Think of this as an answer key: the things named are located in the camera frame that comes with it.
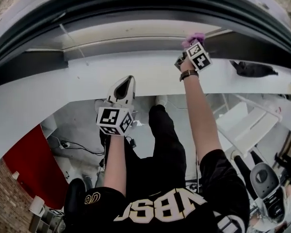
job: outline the brick wall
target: brick wall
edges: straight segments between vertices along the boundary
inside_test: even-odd
[[[27,233],[32,219],[32,198],[23,190],[4,161],[0,160],[0,233]]]

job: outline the purple cloth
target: purple cloth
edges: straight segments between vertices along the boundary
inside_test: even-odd
[[[194,45],[197,41],[200,42],[201,44],[204,43],[205,41],[205,34],[204,33],[194,33],[190,36],[188,36],[185,41],[182,42],[182,46],[184,49],[189,48],[190,46]]]

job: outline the watch strap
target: watch strap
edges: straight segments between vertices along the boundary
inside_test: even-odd
[[[181,73],[180,82],[191,75],[196,75],[197,77],[199,77],[198,72],[196,70],[186,70],[183,73]]]

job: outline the red panel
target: red panel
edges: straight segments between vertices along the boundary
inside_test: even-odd
[[[41,197],[45,205],[54,209],[63,207],[68,183],[40,125],[20,139],[3,158],[12,173],[19,172],[17,181],[31,197]]]

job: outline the white sneaker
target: white sneaker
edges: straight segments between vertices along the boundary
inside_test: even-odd
[[[167,95],[159,95],[159,96],[156,96],[156,98],[155,98],[155,105],[160,104],[160,105],[166,107],[167,102],[168,102]]]
[[[99,108],[104,106],[104,102],[102,99],[95,100],[95,111],[98,114]]]
[[[233,161],[236,156],[240,156],[239,152],[237,150],[234,150],[231,154],[231,160]]]

